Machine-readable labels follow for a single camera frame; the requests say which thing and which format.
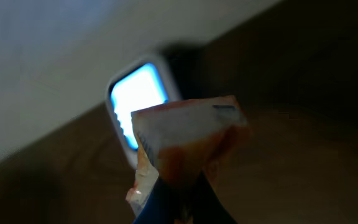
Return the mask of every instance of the screen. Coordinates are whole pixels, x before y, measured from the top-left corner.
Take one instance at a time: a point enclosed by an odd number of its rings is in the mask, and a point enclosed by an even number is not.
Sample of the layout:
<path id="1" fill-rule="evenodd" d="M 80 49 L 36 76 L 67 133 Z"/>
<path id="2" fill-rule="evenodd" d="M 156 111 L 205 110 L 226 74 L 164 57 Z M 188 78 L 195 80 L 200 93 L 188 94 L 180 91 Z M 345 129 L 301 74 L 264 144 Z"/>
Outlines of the screen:
<path id="1" fill-rule="evenodd" d="M 137 150 L 131 112 L 166 103 L 167 93 L 155 66 L 147 63 L 119 80 L 111 90 L 114 112 L 128 145 Z"/>

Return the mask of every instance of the white device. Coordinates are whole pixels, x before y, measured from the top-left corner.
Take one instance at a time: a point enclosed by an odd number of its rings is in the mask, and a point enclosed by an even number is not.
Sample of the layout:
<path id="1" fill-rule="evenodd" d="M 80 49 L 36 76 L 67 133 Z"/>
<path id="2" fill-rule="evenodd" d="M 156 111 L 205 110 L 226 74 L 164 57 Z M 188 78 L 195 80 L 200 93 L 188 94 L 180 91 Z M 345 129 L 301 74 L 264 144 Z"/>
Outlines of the white device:
<path id="1" fill-rule="evenodd" d="M 137 142 L 131 112 L 181 100 L 165 59 L 146 55 L 117 73 L 108 85 L 106 106 L 129 165 L 136 169 Z"/>

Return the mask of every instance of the wooden surface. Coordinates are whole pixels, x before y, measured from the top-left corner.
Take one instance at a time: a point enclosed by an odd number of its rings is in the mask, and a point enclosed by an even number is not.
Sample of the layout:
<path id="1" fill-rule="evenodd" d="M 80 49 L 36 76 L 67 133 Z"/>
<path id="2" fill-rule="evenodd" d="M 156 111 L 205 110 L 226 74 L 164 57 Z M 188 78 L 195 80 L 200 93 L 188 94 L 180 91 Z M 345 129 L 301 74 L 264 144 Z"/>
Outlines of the wooden surface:
<path id="1" fill-rule="evenodd" d="M 239 223 L 358 223 L 358 2 L 287 0 L 193 65 L 254 132 L 219 174 Z M 133 180 L 100 105 L 0 163 L 0 223 L 130 223 Z"/>

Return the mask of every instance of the light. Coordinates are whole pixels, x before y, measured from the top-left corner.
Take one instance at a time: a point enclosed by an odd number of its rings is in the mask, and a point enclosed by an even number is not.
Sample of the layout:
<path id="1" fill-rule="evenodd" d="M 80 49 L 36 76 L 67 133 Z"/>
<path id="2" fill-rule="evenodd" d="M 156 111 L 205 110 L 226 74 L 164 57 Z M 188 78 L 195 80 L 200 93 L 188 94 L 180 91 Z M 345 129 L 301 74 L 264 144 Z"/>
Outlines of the light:
<path id="1" fill-rule="evenodd" d="M 128 145 L 137 150 L 131 112 L 165 103 L 168 96 L 157 69 L 147 63 L 114 85 L 111 101 Z"/>

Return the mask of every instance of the white ceiling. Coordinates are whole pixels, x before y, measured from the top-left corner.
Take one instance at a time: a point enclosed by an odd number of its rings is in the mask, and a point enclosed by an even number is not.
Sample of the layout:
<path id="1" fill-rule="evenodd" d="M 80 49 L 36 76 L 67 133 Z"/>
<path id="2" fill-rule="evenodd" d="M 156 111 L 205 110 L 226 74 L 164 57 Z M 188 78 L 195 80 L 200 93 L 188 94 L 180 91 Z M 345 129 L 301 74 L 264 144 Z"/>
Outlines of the white ceiling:
<path id="1" fill-rule="evenodd" d="M 280 0 L 0 0 L 0 159 L 103 101 L 112 74 Z"/>

